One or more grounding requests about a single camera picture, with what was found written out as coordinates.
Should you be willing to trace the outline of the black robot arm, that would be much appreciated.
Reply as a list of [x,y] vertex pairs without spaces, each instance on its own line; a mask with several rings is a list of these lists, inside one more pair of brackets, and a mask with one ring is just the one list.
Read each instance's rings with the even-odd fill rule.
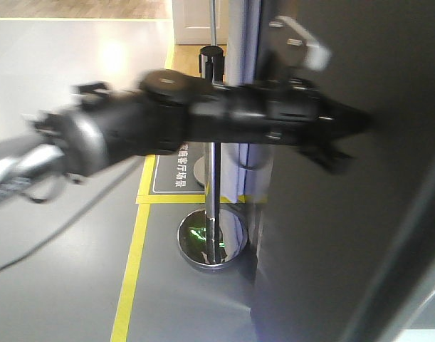
[[161,69],[134,90],[78,86],[80,102],[0,142],[0,204],[53,176],[89,177],[135,155],[170,155],[186,142],[292,145],[328,172],[349,156],[333,143],[363,133],[368,114],[333,101],[309,81],[213,85]]

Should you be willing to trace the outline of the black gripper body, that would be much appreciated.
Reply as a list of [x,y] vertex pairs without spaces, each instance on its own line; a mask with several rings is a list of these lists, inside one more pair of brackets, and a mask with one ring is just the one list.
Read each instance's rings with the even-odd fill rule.
[[318,120],[321,96],[311,89],[275,84],[216,87],[188,108],[188,140],[295,145]]

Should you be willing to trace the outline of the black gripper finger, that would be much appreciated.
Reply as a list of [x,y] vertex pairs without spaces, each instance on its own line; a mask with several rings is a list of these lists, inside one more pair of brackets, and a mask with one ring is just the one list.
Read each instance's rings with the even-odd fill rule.
[[319,118],[321,127],[331,140],[365,133],[373,124],[370,114],[330,98],[320,100]]
[[352,164],[352,156],[339,151],[330,142],[307,142],[298,152],[331,174],[345,172]]

